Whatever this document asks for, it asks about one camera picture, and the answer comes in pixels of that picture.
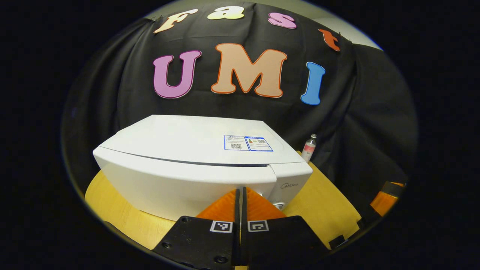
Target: letter i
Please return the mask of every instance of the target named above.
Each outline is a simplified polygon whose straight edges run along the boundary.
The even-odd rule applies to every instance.
[[[307,89],[305,94],[301,95],[300,100],[305,104],[318,105],[320,104],[320,85],[325,69],[314,62],[307,62],[307,68],[309,70]]]

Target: wooden table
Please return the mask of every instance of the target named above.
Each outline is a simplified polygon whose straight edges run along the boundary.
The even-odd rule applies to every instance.
[[[331,249],[330,241],[341,234],[347,239],[359,229],[360,214],[323,173],[311,162],[309,165],[312,175],[283,212],[287,216],[302,216]],[[131,206],[102,171],[90,183],[85,201],[101,219],[148,249],[153,249],[175,223]]]

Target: peach letter m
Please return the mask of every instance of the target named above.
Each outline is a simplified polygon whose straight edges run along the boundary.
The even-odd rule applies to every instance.
[[[280,89],[280,77],[282,74],[283,61],[287,55],[274,49],[265,50],[252,63],[247,52],[240,44],[222,43],[215,49],[220,52],[220,69],[218,80],[212,85],[211,90],[218,94],[231,94],[236,87],[232,84],[233,73],[237,76],[240,87],[244,93],[248,93],[259,76],[260,84],[255,88],[259,96],[279,98],[283,95]]]

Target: small bottle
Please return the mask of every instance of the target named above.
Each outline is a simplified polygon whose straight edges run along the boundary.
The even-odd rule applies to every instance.
[[[317,134],[312,134],[310,139],[305,142],[305,146],[303,147],[303,151],[301,153],[301,157],[306,161],[309,162],[310,158],[312,157],[313,151],[315,150],[315,146],[317,143],[315,139],[317,138]]]

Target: brand logo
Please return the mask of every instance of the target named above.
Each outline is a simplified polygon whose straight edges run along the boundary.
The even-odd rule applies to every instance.
[[[296,186],[296,185],[299,185],[299,184],[289,184],[289,183],[285,183],[285,184],[281,185],[280,188],[293,187],[293,186]]]

